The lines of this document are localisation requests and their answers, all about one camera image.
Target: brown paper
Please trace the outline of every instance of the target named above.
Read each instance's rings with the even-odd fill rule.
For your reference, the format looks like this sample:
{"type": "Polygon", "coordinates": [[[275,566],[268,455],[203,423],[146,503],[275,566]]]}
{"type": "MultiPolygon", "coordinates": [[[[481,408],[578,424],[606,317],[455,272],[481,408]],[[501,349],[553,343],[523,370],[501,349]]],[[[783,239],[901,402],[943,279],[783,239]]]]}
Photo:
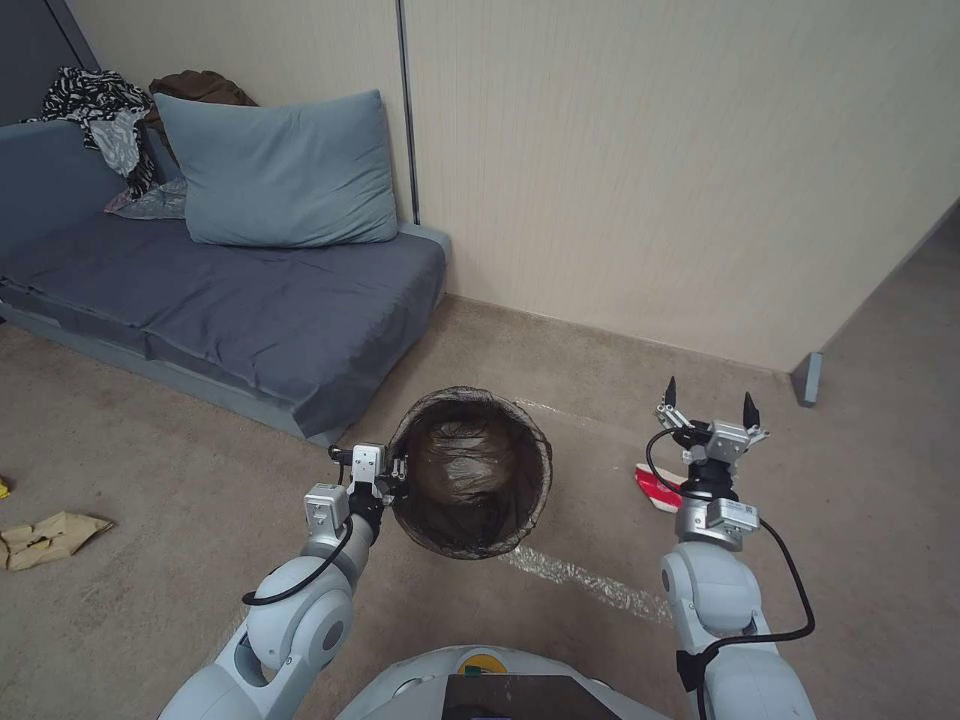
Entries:
{"type": "Polygon", "coordinates": [[[25,570],[70,557],[94,535],[113,527],[109,520],[59,512],[36,525],[17,525],[0,533],[7,570],[25,570]]]}

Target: black mesh trash can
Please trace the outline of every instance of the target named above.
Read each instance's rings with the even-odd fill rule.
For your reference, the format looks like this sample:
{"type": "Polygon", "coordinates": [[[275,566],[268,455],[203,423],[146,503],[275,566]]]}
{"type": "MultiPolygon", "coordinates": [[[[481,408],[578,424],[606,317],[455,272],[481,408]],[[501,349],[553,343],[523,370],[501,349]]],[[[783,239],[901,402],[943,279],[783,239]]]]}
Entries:
{"type": "Polygon", "coordinates": [[[393,503],[417,543],[476,560],[513,550],[537,523],[553,476],[550,443],[530,416],[486,390],[421,398],[388,456],[406,456],[408,494],[393,503]]]}

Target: pillow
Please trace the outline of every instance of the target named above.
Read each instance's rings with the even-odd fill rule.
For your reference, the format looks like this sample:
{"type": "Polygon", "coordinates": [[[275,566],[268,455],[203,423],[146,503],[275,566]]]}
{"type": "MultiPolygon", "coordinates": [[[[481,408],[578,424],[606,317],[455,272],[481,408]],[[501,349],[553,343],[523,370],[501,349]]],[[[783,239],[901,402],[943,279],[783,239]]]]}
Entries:
{"type": "Polygon", "coordinates": [[[317,247],[397,234],[378,91],[273,108],[154,100],[187,179],[194,242],[317,247]]]}

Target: gray couch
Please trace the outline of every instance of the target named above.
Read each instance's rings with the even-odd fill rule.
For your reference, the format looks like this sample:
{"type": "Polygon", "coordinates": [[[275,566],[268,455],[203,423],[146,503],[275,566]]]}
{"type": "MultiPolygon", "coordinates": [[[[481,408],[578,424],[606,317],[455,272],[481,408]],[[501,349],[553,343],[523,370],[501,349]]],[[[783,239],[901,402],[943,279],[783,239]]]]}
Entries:
{"type": "MultiPolygon", "coordinates": [[[[148,138],[161,180],[178,173],[148,138]]],[[[0,316],[326,445],[359,418],[443,295],[449,240],[312,249],[192,242],[102,212],[124,182],[67,122],[0,128],[0,316]]]]}

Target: beige wall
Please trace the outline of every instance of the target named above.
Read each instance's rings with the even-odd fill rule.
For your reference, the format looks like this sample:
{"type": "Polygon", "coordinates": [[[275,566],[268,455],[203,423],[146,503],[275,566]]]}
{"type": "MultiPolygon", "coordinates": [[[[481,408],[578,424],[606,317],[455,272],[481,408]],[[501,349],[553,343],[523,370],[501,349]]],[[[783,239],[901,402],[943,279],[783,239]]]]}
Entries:
{"type": "Polygon", "coordinates": [[[451,290],[818,350],[960,196],[960,3],[406,0],[451,290]]]}
{"type": "Polygon", "coordinates": [[[67,0],[102,67],[146,88],[181,70],[216,70],[261,105],[378,88],[401,215],[410,170],[394,0],[67,0]]]}

